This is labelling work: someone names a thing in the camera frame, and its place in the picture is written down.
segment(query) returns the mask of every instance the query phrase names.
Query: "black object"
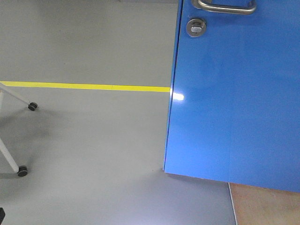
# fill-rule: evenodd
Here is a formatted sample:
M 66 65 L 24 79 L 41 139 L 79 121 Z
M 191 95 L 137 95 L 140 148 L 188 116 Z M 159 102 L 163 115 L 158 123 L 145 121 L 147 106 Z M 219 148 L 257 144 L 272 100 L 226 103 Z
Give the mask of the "black object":
M 18 172 L 18 176 L 19 177 L 24 177 L 28 174 L 28 171 L 27 171 L 27 167 L 22 165 L 19 167 L 19 172 Z
M 38 107 L 38 105 L 35 102 L 30 102 L 30 104 L 28 105 L 28 108 L 31 111 L 35 111 L 35 109 Z
M 4 217 L 5 217 L 5 212 L 3 208 L 0 208 L 0 224 L 2 224 Z

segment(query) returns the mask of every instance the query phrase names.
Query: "yellow tape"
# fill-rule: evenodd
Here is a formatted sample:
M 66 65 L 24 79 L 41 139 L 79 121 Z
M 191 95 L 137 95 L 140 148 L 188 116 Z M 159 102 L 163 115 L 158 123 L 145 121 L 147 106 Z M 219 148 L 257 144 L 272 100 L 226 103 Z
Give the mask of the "yellow tape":
M 0 83 L 9 87 L 170 92 L 169 87 L 151 87 L 151 86 L 126 86 L 126 85 L 87 84 L 87 83 L 46 83 L 46 82 L 20 82 L 20 81 L 0 81 Z

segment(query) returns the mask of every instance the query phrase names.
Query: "door handle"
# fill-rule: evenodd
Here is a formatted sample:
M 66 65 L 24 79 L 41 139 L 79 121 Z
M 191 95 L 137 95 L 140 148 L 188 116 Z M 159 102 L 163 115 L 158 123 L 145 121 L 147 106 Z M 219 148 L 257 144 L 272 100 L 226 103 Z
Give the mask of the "door handle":
M 192 4 L 196 8 L 204 9 L 206 11 L 215 13 L 228 13 L 228 14 L 239 14 L 239 15 L 250 15 L 256 10 L 255 0 L 251 0 L 247 7 L 240 6 L 227 6 L 212 4 L 212 0 L 192 0 Z

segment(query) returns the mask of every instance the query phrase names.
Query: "door lock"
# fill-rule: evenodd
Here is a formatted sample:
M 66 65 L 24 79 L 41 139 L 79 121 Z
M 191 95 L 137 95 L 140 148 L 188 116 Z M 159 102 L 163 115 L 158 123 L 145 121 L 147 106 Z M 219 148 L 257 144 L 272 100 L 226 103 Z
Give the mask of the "door lock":
M 204 19 L 192 19 L 187 23 L 187 33 L 196 38 L 203 35 L 206 31 L 206 21 Z

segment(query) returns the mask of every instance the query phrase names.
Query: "blue door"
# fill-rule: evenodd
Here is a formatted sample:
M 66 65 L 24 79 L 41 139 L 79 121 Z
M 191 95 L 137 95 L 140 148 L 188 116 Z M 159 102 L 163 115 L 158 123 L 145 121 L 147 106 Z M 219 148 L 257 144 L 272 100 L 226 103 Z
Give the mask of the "blue door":
M 179 1 L 166 173 L 300 192 L 299 8 Z

